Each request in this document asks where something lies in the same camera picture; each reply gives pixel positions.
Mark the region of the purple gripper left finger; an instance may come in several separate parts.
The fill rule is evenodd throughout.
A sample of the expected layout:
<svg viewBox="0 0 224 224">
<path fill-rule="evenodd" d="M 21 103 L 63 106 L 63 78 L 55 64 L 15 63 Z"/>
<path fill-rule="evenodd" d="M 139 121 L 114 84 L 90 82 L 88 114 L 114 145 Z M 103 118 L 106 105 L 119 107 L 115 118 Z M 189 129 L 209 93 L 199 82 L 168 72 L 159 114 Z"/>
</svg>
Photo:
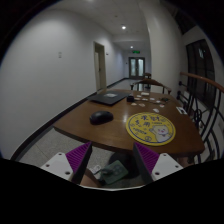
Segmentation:
<svg viewBox="0 0 224 224">
<path fill-rule="evenodd" d="M 42 166 L 42 169 L 79 184 L 85 173 L 91 153 L 92 143 L 88 142 L 68 153 L 58 152 Z"/>
</svg>

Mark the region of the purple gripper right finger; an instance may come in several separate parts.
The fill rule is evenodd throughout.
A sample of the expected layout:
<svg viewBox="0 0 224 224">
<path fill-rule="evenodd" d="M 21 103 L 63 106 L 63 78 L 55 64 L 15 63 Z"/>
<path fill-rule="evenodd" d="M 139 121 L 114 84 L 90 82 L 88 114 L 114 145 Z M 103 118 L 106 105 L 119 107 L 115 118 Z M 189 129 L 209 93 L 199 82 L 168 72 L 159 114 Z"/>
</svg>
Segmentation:
<svg viewBox="0 0 224 224">
<path fill-rule="evenodd" d="M 157 181 L 182 169 L 167 153 L 158 154 L 140 143 L 133 145 L 136 163 L 145 184 Z"/>
</svg>

